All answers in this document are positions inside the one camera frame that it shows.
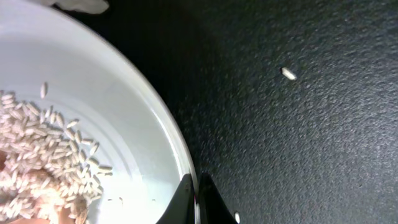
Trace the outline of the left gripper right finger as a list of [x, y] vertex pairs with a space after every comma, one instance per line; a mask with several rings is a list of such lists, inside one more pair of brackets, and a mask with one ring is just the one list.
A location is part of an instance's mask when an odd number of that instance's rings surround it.
[[201, 224], [238, 224], [229, 212], [211, 176], [202, 173], [199, 180], [198, 203]]

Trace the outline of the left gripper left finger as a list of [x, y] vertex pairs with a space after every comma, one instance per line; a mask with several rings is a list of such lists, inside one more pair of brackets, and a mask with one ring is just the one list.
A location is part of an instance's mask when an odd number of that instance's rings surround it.
[[157, 224], [195, 224], [195, 191], [190, 174], [183, 176]]

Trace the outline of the food scraps with rice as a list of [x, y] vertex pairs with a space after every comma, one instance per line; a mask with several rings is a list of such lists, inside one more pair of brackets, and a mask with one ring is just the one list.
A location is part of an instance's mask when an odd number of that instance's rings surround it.
[[89, 222], [90, 205], [103, 196], [100, 178], [113, 169], [94, 157], [100, 144], [82, 137], [79, 122], [1, 92], [1, 223], [58, 223], [64, 210]]

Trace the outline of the grey plate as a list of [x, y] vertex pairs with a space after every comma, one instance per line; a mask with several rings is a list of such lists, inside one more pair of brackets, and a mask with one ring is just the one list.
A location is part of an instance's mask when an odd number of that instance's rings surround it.
[[167, 107], [114, 47], [63, 13], [27, 1], [1, 2], [1, 90], [52, 107], [99, 142], [95, 158], [113, 173], [90, 207], [91, 223], [157, 223], [185, 174], [197, 178]]

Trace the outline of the white napkin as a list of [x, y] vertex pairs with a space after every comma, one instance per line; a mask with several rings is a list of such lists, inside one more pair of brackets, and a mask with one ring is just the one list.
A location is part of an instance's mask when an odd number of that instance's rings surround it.
[[109, 8], [107, 0], [37, 0], [45, 6], [56, 5], [65, 11], [76, 11], [87, 14], [102, 14]]

